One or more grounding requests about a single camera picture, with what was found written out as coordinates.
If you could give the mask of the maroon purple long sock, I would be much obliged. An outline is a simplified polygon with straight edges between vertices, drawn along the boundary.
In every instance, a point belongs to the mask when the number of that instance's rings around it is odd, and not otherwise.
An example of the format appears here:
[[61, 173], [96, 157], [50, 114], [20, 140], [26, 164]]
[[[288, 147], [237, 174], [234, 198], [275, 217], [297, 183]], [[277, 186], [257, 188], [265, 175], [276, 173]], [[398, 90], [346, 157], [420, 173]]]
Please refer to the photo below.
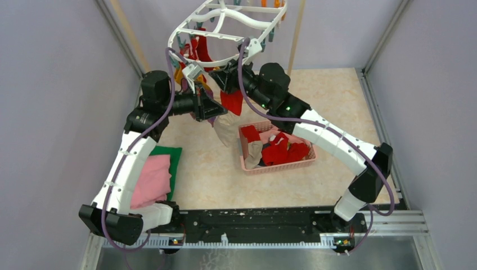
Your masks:
[[212, 118], [209, 118], [209, 119], [207, 120], [207, 122], [208, 122], [208, 123], [210, 124], [210, 126], [213, 128], [215, 122], [217, 121], [217, 119], [218, 119], [218, 116], [214, 116], [214, 117], [212, 117]]

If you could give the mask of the green cloth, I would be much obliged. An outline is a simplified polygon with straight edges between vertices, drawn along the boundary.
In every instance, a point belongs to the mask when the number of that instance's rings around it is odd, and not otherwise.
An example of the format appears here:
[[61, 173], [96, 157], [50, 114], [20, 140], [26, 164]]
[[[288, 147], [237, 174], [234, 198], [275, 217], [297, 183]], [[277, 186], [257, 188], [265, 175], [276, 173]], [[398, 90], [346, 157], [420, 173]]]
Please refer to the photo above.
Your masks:
[[164, 147], [164, 146], [156, 146], [150, 153], [150, 156], [156, 155], [169, 155], [170, 157], [170, 167], [169, 173], [170, 177], [170, 192], [166, 195], [168, 201], [172, 201], [174, 190], [176, 187], [176, 177], [178, 171], [179, 161], [182, 155], [182, 148], [181, 147]]

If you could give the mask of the orange clothespin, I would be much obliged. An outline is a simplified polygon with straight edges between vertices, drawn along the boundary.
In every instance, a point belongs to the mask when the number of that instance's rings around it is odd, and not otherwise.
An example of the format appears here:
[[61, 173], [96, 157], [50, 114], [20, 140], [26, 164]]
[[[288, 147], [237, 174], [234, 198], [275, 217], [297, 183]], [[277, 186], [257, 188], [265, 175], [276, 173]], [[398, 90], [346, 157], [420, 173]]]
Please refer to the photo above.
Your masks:
[[[182, 80], [184, 79], [184, 75], [182, 73], [182, 70], [183, 70], [184, 67], [185, 67], [185, 65], [181, 63], [181, 67], [176, 68], [176, 70], [174, 72], [174, 80], [179, 86], [182, 86]], [[204, 74], [201, 74], [197, 78], [197, 81], [202, 83], [202, 84], [206, 84], [206, 77], [204, 77]]]

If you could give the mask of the wooden drying rack frame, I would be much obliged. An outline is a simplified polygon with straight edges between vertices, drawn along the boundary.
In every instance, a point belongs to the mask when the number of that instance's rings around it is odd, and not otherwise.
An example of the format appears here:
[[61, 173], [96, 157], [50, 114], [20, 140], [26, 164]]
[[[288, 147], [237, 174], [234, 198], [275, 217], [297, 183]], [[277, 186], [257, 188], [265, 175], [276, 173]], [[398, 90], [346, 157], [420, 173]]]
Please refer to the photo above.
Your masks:
[[[140, 75], [167, 68], [164, 49], [172, 31], [202, 1], [98, 1], [100, 10], [119, 39], [120, 46]], [[292, 67], [299, 35], [295, 31], [301, 18], [300, 1], [292, 1], [291, 10], [260, 61], [279, 62]]]

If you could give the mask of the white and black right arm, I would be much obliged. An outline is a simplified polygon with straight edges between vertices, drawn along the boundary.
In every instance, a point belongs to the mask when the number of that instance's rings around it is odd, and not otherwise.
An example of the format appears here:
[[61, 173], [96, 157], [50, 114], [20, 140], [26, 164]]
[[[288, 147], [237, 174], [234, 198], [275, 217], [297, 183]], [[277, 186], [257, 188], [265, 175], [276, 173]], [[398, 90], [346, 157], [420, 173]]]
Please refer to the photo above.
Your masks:
[[209, 76], [223, 92], [241, 92], [247, 104], [255, 101], [266, 110], [262, 113], [252, 107], [258, 115], [269, 119], [283, 132], [325, 150], [355, 174], [330, 216], [334, 230], [346, 231], [353, 217], [374, 203], [383, 188], [389, 194], [390, 207], [394, 208], [395, 198], [388, 182], [393, 148], [387, 143], [375, 146], [358, 139], [320, 116], [310, 104], [289, 92], [291, 79], [280, 64], [266, 63], [256, 74], [251, 65], [232, 60], [210, 71]]

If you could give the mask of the red patterned sock pair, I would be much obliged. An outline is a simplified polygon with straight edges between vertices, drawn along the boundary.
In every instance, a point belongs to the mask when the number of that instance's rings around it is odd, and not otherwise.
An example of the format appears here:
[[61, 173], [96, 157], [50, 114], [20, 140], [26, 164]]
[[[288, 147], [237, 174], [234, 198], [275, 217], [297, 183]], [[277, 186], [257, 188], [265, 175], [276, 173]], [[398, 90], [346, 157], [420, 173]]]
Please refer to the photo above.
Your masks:
[[200, 35], [192, 35], [190, 41], [180, 49], [182, 56], [202, 62], [213, 62], [209, 56], [207, 38]]

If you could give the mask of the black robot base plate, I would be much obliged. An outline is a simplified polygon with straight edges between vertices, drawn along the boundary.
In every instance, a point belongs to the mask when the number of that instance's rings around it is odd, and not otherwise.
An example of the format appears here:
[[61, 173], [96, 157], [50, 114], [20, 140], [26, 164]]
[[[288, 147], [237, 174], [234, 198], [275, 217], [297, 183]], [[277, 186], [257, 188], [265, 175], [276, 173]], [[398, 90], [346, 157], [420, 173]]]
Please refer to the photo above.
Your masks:
[[186, 232], [212, 228], [278, 228], [317, 229], [330, 233], [364, 233], [368, 229], [365, 216], [356, 214], [351, 221], [339, 221], [331, 206], [285, 208], [235, 208], [180, 210], [173, 214], [173, 225], [185, 226]]

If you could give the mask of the pink plastic basket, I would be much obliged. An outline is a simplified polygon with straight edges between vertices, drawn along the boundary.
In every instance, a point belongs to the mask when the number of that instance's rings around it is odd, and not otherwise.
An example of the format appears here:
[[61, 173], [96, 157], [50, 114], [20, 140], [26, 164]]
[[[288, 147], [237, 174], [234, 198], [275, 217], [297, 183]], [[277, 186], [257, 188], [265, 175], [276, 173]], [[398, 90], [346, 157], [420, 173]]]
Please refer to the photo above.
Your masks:
[[245, 159], [248, 157], [248, 154], [249, 154], [248, 143], [247, 143], [247, 139], [242, 134], [241, 128], [247, 127], [250, 125], [254, 126], [260, 134], [263, 134], [264, 132], [267, 133], [268, 131], [274, 131], [275, 134], [280, 133], [278, 128], [275, 127], [270, 121], [260, 121], [255, 123], [242, 124], [238, 126], [237, 140], [239, 145], [238, 149], [240, 150], [240, 163], [241, 163], [241, 169], [245, 172], [246, 175], [250, 176], [250, 175], [256, 175], [256, 174], [263, 174], [263, 173], [279, 172], [283, 170], [298, 169], [298, 168], [308, 167], [316, 161], [318, 156], [317, 147], [313, 145], [312, 143], [310, 143], [309, 141], [306, 141], [305, 139], [296, 138], [293, 140], [293, 142], [297, 140], [301, 140], [301, 142], [305, 143], [309, 148], [309, 152], [307, 156], [303, 157], [302, 160], [296, 161], [293, 163], [286, 163], [286, 164], [272, 165], [272, 166], [257, 166], [254, 169], [246, 169]]

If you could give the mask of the pink cloth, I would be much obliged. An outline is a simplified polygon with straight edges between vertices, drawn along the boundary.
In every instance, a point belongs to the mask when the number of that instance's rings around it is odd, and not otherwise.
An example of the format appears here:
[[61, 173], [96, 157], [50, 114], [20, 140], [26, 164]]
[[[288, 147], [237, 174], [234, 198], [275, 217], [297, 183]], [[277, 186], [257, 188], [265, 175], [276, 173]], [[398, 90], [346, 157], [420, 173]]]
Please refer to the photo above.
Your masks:
[[146, 159], [130, 202], [131, 209], [150, 206], [167, 199], [170, 193], [170, 155], [152, 155]]

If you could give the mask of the white plastic clip hanger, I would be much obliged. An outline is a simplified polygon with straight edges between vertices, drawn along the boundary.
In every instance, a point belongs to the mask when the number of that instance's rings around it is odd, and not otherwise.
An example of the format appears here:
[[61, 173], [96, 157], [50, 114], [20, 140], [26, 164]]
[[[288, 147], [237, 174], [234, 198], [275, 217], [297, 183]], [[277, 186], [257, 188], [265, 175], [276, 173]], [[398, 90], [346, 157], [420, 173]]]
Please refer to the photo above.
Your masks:
[[204, 1], [172, 31], [167, 46], [180, 51], [192, 35], [204, 36], [213, 62], [186, 61], [204, 69], [224, 66], [238, 58], [236, 48], [246, 38], [260, 40], [263, 52], [274, 41], [287, 9], [287, 1]]

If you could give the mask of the beige sock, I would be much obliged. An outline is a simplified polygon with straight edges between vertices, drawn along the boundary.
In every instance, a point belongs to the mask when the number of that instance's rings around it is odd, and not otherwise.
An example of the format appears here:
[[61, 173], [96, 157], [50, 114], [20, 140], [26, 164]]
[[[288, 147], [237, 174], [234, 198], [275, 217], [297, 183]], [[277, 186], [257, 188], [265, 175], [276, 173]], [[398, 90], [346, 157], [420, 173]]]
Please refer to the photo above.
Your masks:
[[252, 170], [258, 166], [262, 159], [263, 143], [261, 140], [249, 142], [247, 144], [248, 155], [244, 159], [245, 168]]
[[220, 115], [214, 122], [214, 130], [224, 146], [230, 147], [236, 139], [240, 117], [232, 112]]

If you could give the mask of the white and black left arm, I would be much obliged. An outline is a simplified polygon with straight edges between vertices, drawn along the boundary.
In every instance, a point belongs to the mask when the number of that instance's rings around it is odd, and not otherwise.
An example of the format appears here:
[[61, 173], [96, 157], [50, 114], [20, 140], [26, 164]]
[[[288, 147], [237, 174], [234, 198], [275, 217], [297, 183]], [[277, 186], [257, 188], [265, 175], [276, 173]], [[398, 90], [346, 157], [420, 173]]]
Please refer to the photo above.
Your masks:
[[226, 114], [227, 110], [206, 93], [199, 76], [184, 77], [182, 89], [165, 71], [146, 73], [141, 81], [138, 106], [127, 116], [117, 156], [99, 193], [83, 204], [79, 218], [96, 236], [133, 245], [144, 232], [161, 227], [174, 232], [180, 226], [174, 202], [153, 199], [152, 204], [132, 209], [133, 191], [147, 158], [158, 143], [169, 117], [193, 114], [198, 122]]

